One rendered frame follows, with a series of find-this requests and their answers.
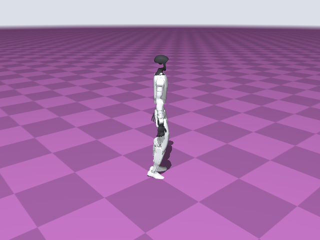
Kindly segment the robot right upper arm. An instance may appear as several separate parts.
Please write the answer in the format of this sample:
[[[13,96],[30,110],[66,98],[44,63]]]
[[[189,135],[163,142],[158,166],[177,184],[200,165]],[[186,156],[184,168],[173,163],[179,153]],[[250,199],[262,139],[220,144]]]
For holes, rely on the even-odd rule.
[[[165,85],[165,81],[163,78],[157,78],[156,80],[156,104],[159,100],[163,101],[164,103],[164,100],[161,99],[162,95],[163,95],[163,89],[164,89],[164,85]]]

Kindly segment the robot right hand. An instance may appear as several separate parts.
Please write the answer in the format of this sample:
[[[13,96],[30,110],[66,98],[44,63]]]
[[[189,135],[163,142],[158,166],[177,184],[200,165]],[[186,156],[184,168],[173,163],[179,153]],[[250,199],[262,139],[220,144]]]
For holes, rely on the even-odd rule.
[[[162,137],[162,136],[164,136],[164,135],[165,135],[165,132],[167,132],[165,126],[163,126],[164,123],[160,124],[160,123],[159,123],[159,120],[157,120],[157,125],[159,126],[159,127],[158,127],[158,130],[157,130],[157,131],[158,131],[157,137]]]

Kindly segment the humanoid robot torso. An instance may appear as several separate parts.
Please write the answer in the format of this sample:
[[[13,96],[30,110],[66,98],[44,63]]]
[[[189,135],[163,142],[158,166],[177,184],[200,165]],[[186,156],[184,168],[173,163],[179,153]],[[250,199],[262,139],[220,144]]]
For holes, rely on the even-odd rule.
[[[167,91],[168,91],[168,78],[167,78],[165,73],[164,73],[164,75],[162,75],[163,73],[160,73],[159,75],[156,75],[156,76],[154,74],[154,77],[153,77],[153,98],[154,98],[154,103],[156,103],[156,80],[158,78],[163,78],[163,80],[164,80],[163,95],[162,95],[161,99],[164,100],[164,104],[166,103]],[[157,120],[157,115],[158,114],[157,114],[156,107],[157,107],[157,105],[155,106],[155,110],[154,110],[154,118]],[[165,119],[166,118],[166,110],[164,108],[164,105],[162,107],[163,107],[163,118]]]

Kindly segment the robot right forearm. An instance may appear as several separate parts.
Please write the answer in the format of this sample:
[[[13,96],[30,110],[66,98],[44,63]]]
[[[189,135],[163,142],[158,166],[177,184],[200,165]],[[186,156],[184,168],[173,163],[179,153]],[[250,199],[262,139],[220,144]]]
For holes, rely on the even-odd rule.
[[[159,124],[163,124],[164,123],[164,115],[163,115],[163,101],[159,100],[156,104],[156,110],[157,110],[157,120],[159,120]]]

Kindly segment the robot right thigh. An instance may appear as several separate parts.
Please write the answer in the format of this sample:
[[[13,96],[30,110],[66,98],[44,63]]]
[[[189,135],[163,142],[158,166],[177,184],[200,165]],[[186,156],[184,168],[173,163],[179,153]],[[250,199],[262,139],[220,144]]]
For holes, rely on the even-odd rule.
[[[158,118],[155,120],[156,122],[156,127],[158,128],[159,125],[158,125]],[[163,118],[163,123],[164,123],[164,127],[166,129],[166,132],[164,131],[164,136],[160,136],[159,137],[159,140],[160,140],[160,144],[158,144],[156,147],[155,147],[155,150],[157,147],[161,147],[162,151],[164,152],[167,148],[167,145],[168,145],[168,142],[169,142],[169,137],[170,137],[170,133],[169,133],[169,126],[168,126],[168,123],[167,123],[167,120],[165,118]],[[159,135],[160,135],[160,132],[159,132]],[[162,133],[161,133],[162,135]]]

